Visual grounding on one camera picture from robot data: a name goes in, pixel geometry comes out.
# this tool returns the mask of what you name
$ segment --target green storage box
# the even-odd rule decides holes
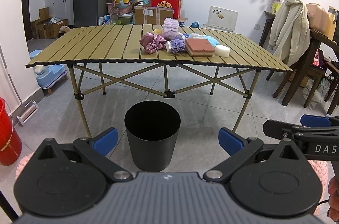
[[[122,24],[132,24],[133,13],[119,15],[118,19],[121,21]]]

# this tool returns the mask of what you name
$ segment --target white hoodie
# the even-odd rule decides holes
[[[275,17],[270,35],[270,46],[286,65],[297,62],[310,45],[307,7],[300,0],[284,0]]]

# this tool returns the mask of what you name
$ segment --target blue towel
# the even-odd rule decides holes
[[[211,45],[215,48],[216,45],[219,45],[219,41],[217,41],[214,37],[212,36],[202,36],[203,38],[206,38],[210,43]]]

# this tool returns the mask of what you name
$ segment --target black trash bin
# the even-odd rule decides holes
[[[132,106],[125,115],[129,147],[135,165],[159,172],[172,159],[180,116],[169,104],[147,100]]]

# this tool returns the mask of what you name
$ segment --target red gift box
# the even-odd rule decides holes
[[[173,18],[180,18],[181,0],[150,0],[151,7],[173,8]]]

